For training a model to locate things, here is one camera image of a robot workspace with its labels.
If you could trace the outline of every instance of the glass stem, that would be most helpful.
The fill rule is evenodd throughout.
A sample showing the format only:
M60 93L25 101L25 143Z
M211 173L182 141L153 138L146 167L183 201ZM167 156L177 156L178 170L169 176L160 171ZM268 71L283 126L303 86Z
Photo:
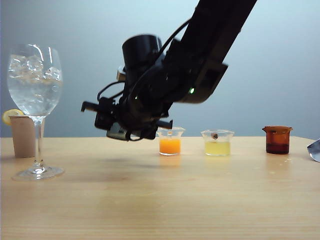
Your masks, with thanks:
M42 159L42 119L37 119L34 121L34 131L35 131L35 158L33 165L35 167L42 167L44 165L44 160Z

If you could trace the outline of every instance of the dark brown liquid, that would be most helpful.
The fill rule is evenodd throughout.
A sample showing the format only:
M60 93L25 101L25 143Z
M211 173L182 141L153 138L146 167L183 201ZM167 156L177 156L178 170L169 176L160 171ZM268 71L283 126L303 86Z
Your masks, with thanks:
M287 154L289 153L289 144L267 143L266 152L269 154Z

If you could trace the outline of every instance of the glass base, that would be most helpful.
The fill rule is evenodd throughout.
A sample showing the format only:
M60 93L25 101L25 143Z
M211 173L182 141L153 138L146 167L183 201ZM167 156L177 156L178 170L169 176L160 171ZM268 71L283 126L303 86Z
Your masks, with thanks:
M164 155L164 156L176 156L176 155L179 155L179 152L177 153L165 153L165 152L159 152L161 155Z
M15 176L12 177L12 179L15 181L34 181L51 178L63 173L64 170L60 167L34 164L27 170L18 172Z
M212 154L212 153L205 153L205 155L208 155L208 156L214 156L214 157L224 157L224 156L228 156L228 155L230 155L229 153L227 153L227 154L223 154L223 153L221 153L221 154Z

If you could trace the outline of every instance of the small glass beaker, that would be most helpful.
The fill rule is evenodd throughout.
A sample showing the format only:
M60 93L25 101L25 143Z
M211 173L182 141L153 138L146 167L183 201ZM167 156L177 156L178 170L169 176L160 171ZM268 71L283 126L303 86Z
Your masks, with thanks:
M159 127L156 132L159 137L159 153L165 156L174 156L180 154L181 151L181 135L185 129L174 126L172 129Z
M290 131L289 126L265 126L265 150L269 154L288 154Z
M230 154L230 140L233 131L215 129L201 132L204 139L204 153L209 156L227 156Z

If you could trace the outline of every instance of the black robotic arm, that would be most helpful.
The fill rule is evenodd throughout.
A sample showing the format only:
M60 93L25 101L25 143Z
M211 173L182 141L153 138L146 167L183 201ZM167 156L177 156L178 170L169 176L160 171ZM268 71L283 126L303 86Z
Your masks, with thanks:
M181 41L171 38L162 46L154 35L137 35L122 45L124 88L118 103L99 97L98 104L83 102L81 110L97 112L95 127L119 140L154 139L158 127L172 128L174 102L202 103L227 70L223 60L257 0L200 0ZM171 42L166 55L163 50Z

